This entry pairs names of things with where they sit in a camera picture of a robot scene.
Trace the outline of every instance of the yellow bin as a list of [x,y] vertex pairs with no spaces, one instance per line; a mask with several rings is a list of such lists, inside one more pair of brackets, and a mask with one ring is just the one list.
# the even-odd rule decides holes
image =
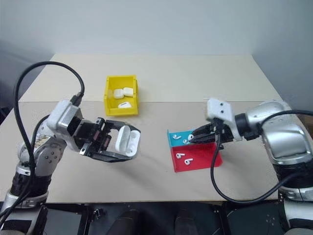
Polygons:
[[[130,87],[133,89],[133,97],[124,96],[122,99],[114,99],[113,91],[115,89],[123,89]],[[131,108],[118,108],[117,106],[123,102],[129,102]],[[138,84],[136,75],[108,76],[106,88],[104,91],[104,107],[107,116],[122,116],[138,114]]]

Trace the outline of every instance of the white wall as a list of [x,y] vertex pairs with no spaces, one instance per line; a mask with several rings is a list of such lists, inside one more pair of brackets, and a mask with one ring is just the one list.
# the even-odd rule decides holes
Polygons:
[[4,0],[0,39],[49,52],[253,54],[281,96],[312,108],[311,0]]

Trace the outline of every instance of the floor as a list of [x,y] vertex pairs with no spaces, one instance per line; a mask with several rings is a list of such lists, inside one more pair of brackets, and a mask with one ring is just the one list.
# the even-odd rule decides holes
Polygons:
[[[193,216],[199,235],[222,235],[219,215],[214,206],[200,202],[110,203],[93,204],[105,211],[102,218],[90,224],[90,235],[105,235],[122,212],[135,209],[143,212],[144,235],[173,235],[174,221],[180,209]],[[238,210],[228,210],[232,235],[282,235],[275,203],[265,203]],[[77,234],[80,215],[50,210],[45,232],[48,235]]]

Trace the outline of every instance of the red tray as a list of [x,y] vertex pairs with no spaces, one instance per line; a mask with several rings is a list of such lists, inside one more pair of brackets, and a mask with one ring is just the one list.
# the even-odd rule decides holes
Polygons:
[[[184,146],[175,146],[171,149],[172,160],[175,172],[198,170],[210,168],[213,154],[216,149],[215,143],[206,144],[188,144]],[[184,153],[180,159],[176,157],[177,153]],[[189,165],[185,164],[185,160],[192,158]],[[221,155],[218,154],[214,167],[218,167],[223,163]]]

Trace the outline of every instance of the white table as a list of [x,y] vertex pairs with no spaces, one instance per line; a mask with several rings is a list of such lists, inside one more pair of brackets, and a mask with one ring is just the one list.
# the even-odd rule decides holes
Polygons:
[[[225,77],[221,69],[217,75],[219,76],[218,80],[212,79],[211,69],[206,66],[206,62],[214,62],[222,68],[223,56],[217,56],[218,62],[214,61],[212,56],[188,57],[54,56],[52,60],[69,64],[81,73],[86,84],[86,101],[82,102],[81,109],[84,118],[90,120],[95,120],[97,117],[107,118],[105,117],[103,102],[101,102],[104,90],[103,81],[106,75],[136,74],[140,89],[140,100],[142,101],[139,109],[140,114],[129,117],[108,117],[107,119],[129,122],[142,131],[142,139],[137,158],[124,163],[103,163],[67,149],[52,176],[48,202],[213,201],[222,199],[213,189],[209,178],[209,169],[174,173],[166,130],[183,131],[205,124],[203,102],[203,97],[206,97],[205,91],[207,91],[207,97],[214,94],[215,97],[220,95],[228,101],[238,99],[240,102],[231,102],[236,113],[244,112],[247,108],[256,106],[259,104],[257,101],[279,98],[279,95],[260,69],[250,60],[249,56],[225,57],[226,68],[233,68],[232,78]],[[97,61],[97,65],[101,63],[104,65],[108,64],[110,58],[114,62],[111,61],[106,69],[94,67],[93,63],[95,61]],[[137,64],[137,66],[136,70],[131,72],[125,68],[134,58],[137,62],[133,62],[133,64]],[[158,63],[146,64],[147,61],[151,62],[153,60],[158,61]],[[208,76],[203,79],[199,74],[193,74],[196,78],[194,82],[190,83],[189,81],[189,86],[183,85],[181,87],[183,92],[179,93],[173,85],[179,80],[184,80],[187,83],[186,78],[191,75],[190,70],[183,67],[184,63],[182,61],[186,65],[188,64],[189,68],[197,67],[193,72],[199,71],[201,76],[205,73]],[[169,74],[179,73],[178,71],[182,74],[181,77],[172,76],[172,80],[168,82],[170,84],[169,92],[171,91],[170,88],[173,88],[177,92],[176,95],[172,95],[167,91],[157,93],[156,89],[153,89],[154,86],[157,86],[157,83],[152,83],[148,79],[148,77],[158,77],[155,72],[163,70],[162,65],[168,63],[171,66],[164,73],[167,74],[164,77],[169,80]],[[234,66],[232,63],[240,64],[241,67]],[[245,71],[250,71],[249,76],[244,76],[246,74],[245,71],[242,71],[244,68]],[[230,84],[234,86],[236,84],[233,81],[234,78],[238,78],[246,86],[231,87]],[[43,70],[38,79],[28,89],[22,98],[23,102],[20,104],[21,116],[28,133],[32,132],[41,117],[51,112],[56,105],[55,101],[62,100],[64,97],[69,98],[72,93],[79,90],[75,79],[72,78],[73,81],[68,79],[71,78],[67,78],[66,72],[64,74],[61,69],[50,66]],[[62,82],[63,86],[57,89],[59,82]],[[218,88],[222,84],[225,84],[225,89]],[[253,87],[263,87],[264,89],[258,91]],[[244,100],[243,93],[245,91],[248,98]],[[15,165],[18,161],[17,147],[22,141],[13,112],[10,113],[0,127],[0,139],[2,140],[0,141],[0,149],[2,150],[0,158],[0,200],[3,200],[15,173]],[[227,195],[236,199],[255,198],[277,182],[275,172],[261,140],[227,143],[224,146],[225,150],[221,151],[224,163],[216,168],[215,175],[217,184]]]

